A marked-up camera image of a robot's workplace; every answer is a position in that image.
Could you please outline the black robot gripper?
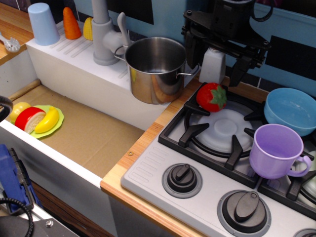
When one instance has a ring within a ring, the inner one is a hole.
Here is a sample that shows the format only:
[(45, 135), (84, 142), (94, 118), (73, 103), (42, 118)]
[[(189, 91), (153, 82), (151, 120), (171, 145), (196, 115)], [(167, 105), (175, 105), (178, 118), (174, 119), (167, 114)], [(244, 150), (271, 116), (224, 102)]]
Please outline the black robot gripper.
[(257, 18), (254, 5), (253, 0), (211, 0), (206, 12), (185, 11), (182, 34), (188, 66), (201, 64), (209, 47), (236, 58), (229, 87), (238, 86), (249, 69), (261, 67), (271, 44), (252, 29), (250, 20), (263, 22), (271, 13)]

